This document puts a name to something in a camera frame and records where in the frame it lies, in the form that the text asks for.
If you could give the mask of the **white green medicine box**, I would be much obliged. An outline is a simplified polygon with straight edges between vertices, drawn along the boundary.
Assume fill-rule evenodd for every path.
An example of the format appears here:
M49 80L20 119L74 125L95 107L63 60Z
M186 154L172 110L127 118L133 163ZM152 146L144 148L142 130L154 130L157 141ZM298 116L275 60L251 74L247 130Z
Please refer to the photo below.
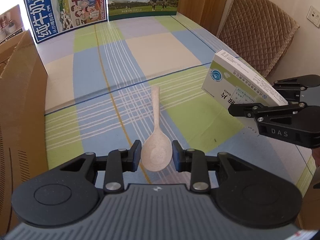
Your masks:
M255 69L225 50L214 55L202 90L225 109L233 104L260 103L270 107L288 104Z

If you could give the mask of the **brown quilted chair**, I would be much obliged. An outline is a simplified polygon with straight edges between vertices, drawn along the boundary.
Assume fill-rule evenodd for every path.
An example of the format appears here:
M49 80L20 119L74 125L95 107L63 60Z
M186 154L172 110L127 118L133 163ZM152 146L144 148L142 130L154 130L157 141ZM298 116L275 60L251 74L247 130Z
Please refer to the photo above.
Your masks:
M232 0L218 38L267 77L298 29L297 21L269 0Z

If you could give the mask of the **wooden wardrobe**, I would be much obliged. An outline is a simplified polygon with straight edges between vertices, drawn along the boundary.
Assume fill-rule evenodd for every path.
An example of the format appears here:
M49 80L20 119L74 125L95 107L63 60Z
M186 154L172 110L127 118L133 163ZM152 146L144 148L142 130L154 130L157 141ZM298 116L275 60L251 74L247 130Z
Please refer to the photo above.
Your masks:
M177 11L216 35L226 0L179 0Z

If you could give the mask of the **brown cardboard box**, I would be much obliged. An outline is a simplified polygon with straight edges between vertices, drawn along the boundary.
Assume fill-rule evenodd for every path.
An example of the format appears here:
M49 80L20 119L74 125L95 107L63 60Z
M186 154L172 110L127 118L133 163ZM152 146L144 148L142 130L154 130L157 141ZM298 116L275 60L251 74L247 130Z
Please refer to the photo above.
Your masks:
M13 191L48 170L47 78L29 31L1 44L1 235L18 223L11 206Z

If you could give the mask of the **checkered tablecloth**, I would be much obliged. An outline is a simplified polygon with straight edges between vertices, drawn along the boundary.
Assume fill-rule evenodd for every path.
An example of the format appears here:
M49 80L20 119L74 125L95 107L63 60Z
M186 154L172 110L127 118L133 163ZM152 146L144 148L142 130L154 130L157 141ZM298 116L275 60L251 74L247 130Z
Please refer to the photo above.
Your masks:
M160 88L162 131L183 148L229 152L306 192L307 148L262 137L202 90L214 54L227 49L182 15L90 25L37 46L48 73L49 168L85 152L107 155L153 132L151 87Z

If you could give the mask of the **white appliance product box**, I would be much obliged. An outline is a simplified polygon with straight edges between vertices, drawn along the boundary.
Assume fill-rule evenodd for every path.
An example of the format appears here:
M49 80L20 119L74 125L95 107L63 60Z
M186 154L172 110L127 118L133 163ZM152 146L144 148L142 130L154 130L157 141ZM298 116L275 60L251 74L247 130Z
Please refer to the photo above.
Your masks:
M25 31L20 6L16 5L13 8L7 10L0 16L0 42L1 44L8 39L18 35Z

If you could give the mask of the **blue milk carton box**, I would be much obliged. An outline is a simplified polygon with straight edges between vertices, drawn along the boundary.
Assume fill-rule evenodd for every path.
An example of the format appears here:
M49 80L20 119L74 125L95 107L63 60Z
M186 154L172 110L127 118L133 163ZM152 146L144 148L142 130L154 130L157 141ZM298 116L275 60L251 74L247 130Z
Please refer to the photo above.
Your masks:
M106 0L24 0L37 44L107 18Z

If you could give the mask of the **beige plastic spoon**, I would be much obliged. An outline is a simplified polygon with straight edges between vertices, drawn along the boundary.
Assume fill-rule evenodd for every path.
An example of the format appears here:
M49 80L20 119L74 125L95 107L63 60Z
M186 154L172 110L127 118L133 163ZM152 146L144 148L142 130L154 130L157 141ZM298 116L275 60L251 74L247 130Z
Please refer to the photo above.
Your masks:
M141 151L141 162L151 172L165 169L172 159L172 145L170 139L160 128L160 100L159 87L151 87L154 129L144 142Z

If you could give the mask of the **white wall outlet plate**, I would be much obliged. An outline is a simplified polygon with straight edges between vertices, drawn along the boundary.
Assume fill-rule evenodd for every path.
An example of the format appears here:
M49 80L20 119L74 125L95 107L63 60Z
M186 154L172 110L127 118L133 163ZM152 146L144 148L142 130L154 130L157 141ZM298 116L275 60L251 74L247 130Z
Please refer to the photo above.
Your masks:
M313 23L317 28L320 26L320 12L313 6L310 7L307 17L311 23Z

